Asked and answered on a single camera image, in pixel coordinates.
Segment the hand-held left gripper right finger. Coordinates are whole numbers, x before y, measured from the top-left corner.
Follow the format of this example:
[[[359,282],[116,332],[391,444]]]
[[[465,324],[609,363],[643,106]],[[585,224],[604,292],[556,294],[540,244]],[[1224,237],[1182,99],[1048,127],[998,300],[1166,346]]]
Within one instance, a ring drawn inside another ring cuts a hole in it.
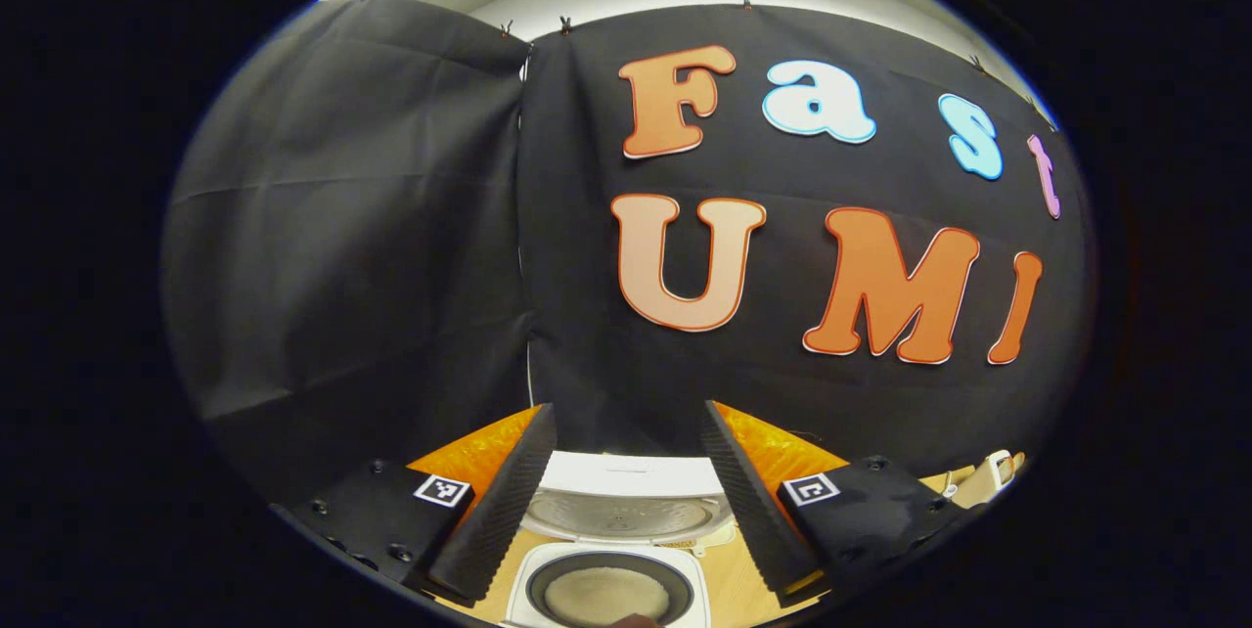
[[[885,457],[846,462],[720,402],[700,442],[780,605],[849,600],[979,515]]]

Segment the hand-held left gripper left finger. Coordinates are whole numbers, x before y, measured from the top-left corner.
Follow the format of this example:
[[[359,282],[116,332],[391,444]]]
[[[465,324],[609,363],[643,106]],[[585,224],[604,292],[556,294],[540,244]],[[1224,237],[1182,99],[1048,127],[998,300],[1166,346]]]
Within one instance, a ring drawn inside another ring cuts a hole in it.
[[[381,582],[470,608],[483,600],[558,445],[548,404],[419,459],[372,459],[273,505],[300,535]]]

